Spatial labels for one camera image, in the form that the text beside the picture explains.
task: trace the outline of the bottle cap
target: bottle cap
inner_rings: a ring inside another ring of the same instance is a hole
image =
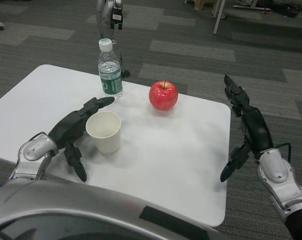
[[[102,52],[110,52],[113,50],[112,41],[108,38],[101,39],[99,41],[99,46]]]

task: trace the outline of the bottle label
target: bottle label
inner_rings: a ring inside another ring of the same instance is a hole
[[[106,94],[109,95],[118,94],[123,90],[121,75],[113,80],[106,80],[101,78],[101,82],[102,82],[103,91]]]

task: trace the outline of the gray carpet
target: gray carpet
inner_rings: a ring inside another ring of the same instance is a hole
[[[274,142],[292,143],[292,163],[302,185],[301,16],[228,8],[214,36],[211,11],[196,12],[184,0],[126,0],[123,31],[116,37],[131,71],[127,81],[150,86],[166,79],[183,94],[227,103],[223,74],[233,76],[265,114]],[[0,98],[41,64],[96,74],[94,14],[95,0],[0,3],[5,23]],[[241,144],[239,121],[232,116],[230,150]],[[0,162],[1,183],[13,167]],[[235,240],[291,239],[258,181],[253,159],[228,181],[226,218],[217,229]]]

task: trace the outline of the white paper cup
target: white paper cup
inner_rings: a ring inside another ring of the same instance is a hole
[[[111,154],[120,148],[121,119],[111,111],[100,111],[86,122],[86,131],[102,154]]]

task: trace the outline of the water bottle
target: water bottle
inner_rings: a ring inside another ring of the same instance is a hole
[[[113,45],[110,39],[101,39],[99,46],[101,53],[98,66],[104,94],[109,97],[119,98],[123,95],[119,59],[113,52]]]

